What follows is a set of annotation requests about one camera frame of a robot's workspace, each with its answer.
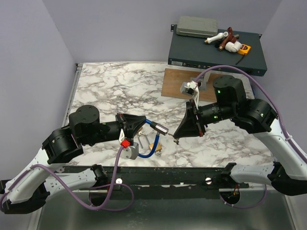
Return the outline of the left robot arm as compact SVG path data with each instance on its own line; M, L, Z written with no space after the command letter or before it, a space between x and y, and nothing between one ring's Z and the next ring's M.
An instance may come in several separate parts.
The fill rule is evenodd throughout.
M139 155L134 143L137 131L147 123L143 115L118 113L115 121L100 122L98 109L83 105L69 115L69 123L54 130L43 142L34 159L13 179L0 183L0 209L5 214L28 214L40 209L53 195L62 191L107 189L104 202L98 206L87 205L90 210L106 207L116 186L117 167L108 176L102 166L94 165L81 173L60 177L61 167L83 154L84 146L117 140L120 150L128 157Z

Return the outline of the brown pipe fitting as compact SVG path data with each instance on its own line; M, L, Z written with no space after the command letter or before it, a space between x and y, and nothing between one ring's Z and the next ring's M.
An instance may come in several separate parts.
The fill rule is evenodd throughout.
M228 35L223 39L221 44L219 45L219 50L222 51L228 42L234 43L237 40L237 37L233 35L232 27L228 27L227 29Z

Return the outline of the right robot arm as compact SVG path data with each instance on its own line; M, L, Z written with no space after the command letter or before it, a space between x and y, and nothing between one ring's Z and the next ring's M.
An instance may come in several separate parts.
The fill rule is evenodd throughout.
M186 103L186 112L173 134L174 139L202 137L209 124L231 120L260 140L275 158L264 166L230 163L221 175L223 186L237 183L271 185L278 192L297 196L307 192L307 155L300 157L279 123L277 112L262 99L248 99L242 80L222 75L213 81L216 102L199 106L194 99Z

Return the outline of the grey plastic case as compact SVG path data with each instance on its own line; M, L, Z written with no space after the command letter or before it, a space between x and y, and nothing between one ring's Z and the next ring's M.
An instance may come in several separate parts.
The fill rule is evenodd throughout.
M176 34L207 38L218 34L218 22L216 19L181 16L176 28Z

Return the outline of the white pipe elbow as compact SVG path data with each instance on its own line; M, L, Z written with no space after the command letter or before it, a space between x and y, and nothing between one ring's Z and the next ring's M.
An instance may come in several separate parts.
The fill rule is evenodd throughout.
M242 47L242 44L239 41L227 42L225 45L225 49L231 53L237 53Z

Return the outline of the brass padlock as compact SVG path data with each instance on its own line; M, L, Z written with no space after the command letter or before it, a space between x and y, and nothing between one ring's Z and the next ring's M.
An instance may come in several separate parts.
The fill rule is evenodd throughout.
M148 146L149 146L150 143L149 143L148 137L145 133L143 133L142 131L138 131L137 139L138 139L139 145L142 149L148 149Z
M154 148L154 143L149 145L150 150L152 150L153 148ZM160 142L158 142L155 147L155 152L160 152L161 150L162 150L162 145L160 144Z

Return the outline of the white pipe with brass end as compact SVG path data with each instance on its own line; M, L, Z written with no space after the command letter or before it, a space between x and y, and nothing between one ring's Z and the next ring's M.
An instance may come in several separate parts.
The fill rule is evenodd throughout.
M226 37L228 37L229 33L227 31L223 32L223 33L218 33L217 35L215 36L212 36L212 37L208 37L204 42L206 44L210 44L214 41L222 41L224 40Z

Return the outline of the blue rack network switch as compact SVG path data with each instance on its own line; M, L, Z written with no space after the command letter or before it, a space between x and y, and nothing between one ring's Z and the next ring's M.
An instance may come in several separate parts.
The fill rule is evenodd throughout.
M251 47L246 56L218 50L218 42L205 44L204 38L181 36L176 33L177 25L171 25L173 32L168 64L186 68L206 69L217 65L236 67L253 76L264 76L267 65L260 43L261 35L234 31L239 42Z

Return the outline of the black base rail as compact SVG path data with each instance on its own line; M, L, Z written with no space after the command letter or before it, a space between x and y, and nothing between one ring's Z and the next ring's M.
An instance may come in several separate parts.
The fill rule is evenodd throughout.
M117 178L131 188L135 199L219 199L220 190L248 188L230 177L230 169L215 167L129 167L117 169Z

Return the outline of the wooden board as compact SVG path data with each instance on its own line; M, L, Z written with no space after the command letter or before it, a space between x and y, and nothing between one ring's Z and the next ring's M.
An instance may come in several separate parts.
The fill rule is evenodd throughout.
M204 102L216 102L216 97L213 89L213 80L222 75L232 75L235 78L243 77L245 80L245 76L240 74L221 72L221 71L209 71L210 77L207 83L207 90L200 91L200 101ZM179 98L179 99L189 99L190 96L182 94L180 92L180 87L183 82L190 82L195 77L199 75L197 71L188 71L182 69L165 69L164 80L161 95L164 97L171 98Z

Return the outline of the grey metal socket bracket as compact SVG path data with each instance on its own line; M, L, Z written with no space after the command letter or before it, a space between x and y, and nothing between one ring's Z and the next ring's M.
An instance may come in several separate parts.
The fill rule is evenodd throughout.
M199 80L197 81L199 91L206 91L207 90L207 83L208 83L210 74L211 74L210 72L203 74L199 78Z

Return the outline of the yellow tape measure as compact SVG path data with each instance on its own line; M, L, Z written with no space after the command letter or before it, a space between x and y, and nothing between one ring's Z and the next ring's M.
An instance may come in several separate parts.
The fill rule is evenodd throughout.
M242 44L242 47L238 50L238 53L246 56L250 50L251 50L251 46Z

